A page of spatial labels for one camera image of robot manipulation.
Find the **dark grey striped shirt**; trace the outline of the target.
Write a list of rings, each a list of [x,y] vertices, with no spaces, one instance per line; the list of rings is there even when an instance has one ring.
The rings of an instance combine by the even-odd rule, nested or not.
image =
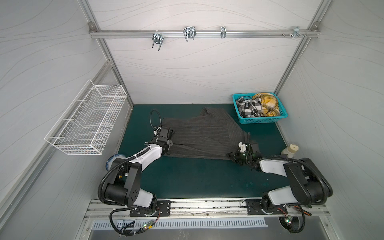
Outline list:
[[[174,158],[229,161],[230,154],[249,136],[223,108],[203,108],[199,116],[190,119],[167,118],[163,126],[174,131],[174,145],[169,149]]]

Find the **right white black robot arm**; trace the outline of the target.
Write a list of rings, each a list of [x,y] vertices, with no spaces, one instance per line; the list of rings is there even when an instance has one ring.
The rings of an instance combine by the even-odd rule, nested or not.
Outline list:
[[[272,214],[282,205],[319,206],[333,195],[333,189],[311,159],[293,159],[287,154],[261,157],[250,144],[239,143],[235,152],[227,154],[233,162],[247,165],[262,173],[287,178],[289,185],[267,192],[260,201],[266,214]]]

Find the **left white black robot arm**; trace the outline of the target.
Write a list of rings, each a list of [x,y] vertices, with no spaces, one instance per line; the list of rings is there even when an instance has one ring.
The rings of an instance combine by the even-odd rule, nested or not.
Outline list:
[[[99,200],[110,206],[141,209],[145,214],[156,211],[157,198],[141,188],[142,172],[162,157],[172,143],[173,129],[162,127],[140,152],[126,157],[116,154],[107,161],[107,173],[98,187]]]

